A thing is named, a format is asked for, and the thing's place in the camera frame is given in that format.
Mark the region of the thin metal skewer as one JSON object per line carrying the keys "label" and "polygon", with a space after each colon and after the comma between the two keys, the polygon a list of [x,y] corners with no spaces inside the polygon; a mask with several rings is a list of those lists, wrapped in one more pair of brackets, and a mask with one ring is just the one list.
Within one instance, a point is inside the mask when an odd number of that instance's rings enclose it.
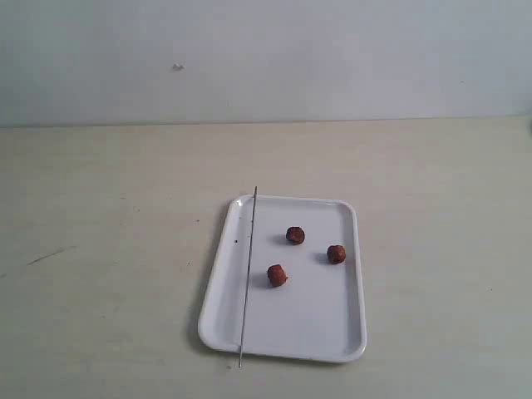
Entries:
{"label": "thin metal skewer", "polygon": [[250,233],[249,233],[249,253],[248,253],[248,262],[247,262],[247,267],[246,267],[244,306],[243,306],[242,323],[241,323],[241,329],[240,329],[238,369],[241,369],[243,367],[243,360],[244,360],[244,337],[245,337],[245,328],[246,328],[247,307],[248,307],[248,301],[249,301],[249,283],[250,283],[251,262],[252,262],[252,257],[253,257],[254,226],[255,226],[257,198],[258,198],[258,186],[255,185],[254,194],[253,194],[252,219],[250,222],[251,228],[250,228]]}

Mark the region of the dark red dried date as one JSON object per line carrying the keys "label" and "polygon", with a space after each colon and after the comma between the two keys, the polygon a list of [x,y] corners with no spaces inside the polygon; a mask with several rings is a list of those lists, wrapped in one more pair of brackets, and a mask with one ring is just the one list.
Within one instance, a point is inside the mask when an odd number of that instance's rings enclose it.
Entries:
{"label": "dark red dried date", "polygon": [[294,245],[302,244],[305,240],[304,230],[299,226],[291,226],[285,234],[286,240]]}
{"label": "dark red dried date", "polygon": [[346,260],[346,249],[342,245],[330,245],[327,250],[327,258],[330,264],[341,264]]}
{"label": "dark red dried date", "polygon": [[288,281],[288,275],[280,264],[272,265],[267,270],[267,277],[272,287],[277,288]]}

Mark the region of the white rectangular plastic tray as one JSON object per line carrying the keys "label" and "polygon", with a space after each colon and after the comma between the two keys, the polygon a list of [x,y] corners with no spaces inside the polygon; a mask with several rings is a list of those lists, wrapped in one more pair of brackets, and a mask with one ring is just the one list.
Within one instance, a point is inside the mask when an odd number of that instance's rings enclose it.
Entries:
{"label": "white rectangular plastic tray", "polygon": [[[239,353],[253,195],[233,200],[199,315],[198,334],[207,347]],[[302,244],[289,243],[289,227],[304,230]],[[330,264],[330,245],[346,260]],[[280,264],[288,281],[270,285],[267,270]],[[357,214],[338,199],[258,195],[254,226],[244,354],[345,363],[367,345]]]}

